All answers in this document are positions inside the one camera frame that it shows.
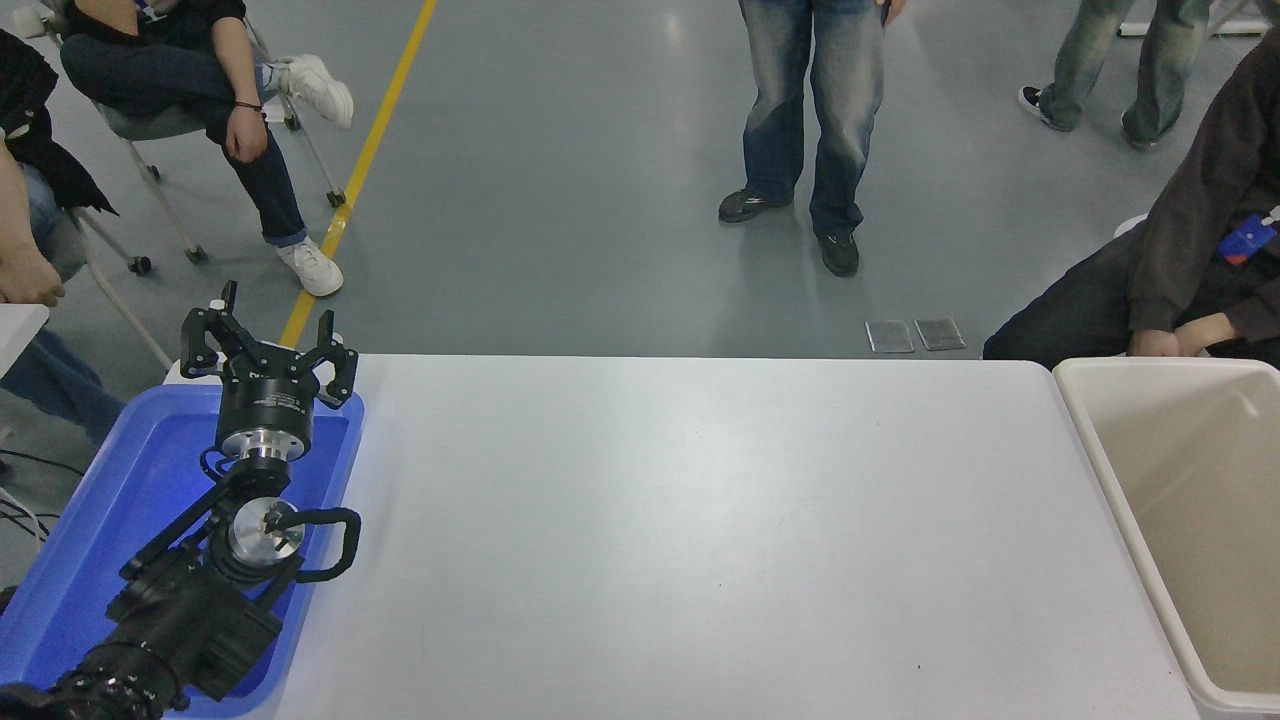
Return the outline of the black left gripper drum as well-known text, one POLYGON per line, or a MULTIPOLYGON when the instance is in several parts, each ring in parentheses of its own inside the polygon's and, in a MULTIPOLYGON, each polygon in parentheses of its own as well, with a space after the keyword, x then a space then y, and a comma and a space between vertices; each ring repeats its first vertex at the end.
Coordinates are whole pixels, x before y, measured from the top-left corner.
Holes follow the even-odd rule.
POLYGON ((223 354, 220 437, 256 429, 311 436, 319 383, 302 354, 275 345, 223 354))

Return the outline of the person's hand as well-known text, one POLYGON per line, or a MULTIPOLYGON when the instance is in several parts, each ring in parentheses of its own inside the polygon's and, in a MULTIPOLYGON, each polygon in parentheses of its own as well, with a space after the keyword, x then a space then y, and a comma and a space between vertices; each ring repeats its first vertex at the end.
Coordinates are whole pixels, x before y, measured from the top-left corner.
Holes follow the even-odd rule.
POLYGON ((1 247, 1 302, 55 307, 65 287, 52 264, 29 242, 1 247))

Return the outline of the seated person's hand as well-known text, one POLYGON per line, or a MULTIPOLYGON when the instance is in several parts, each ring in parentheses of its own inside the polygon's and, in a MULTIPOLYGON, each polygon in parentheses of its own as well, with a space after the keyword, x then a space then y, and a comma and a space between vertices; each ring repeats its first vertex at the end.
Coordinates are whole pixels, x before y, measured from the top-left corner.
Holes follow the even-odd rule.
POLYGON ((268 127, 256 106, 237 104, 228 117, 224 149, 227 156, 239 163, 259 160, 268 147, 268 127))

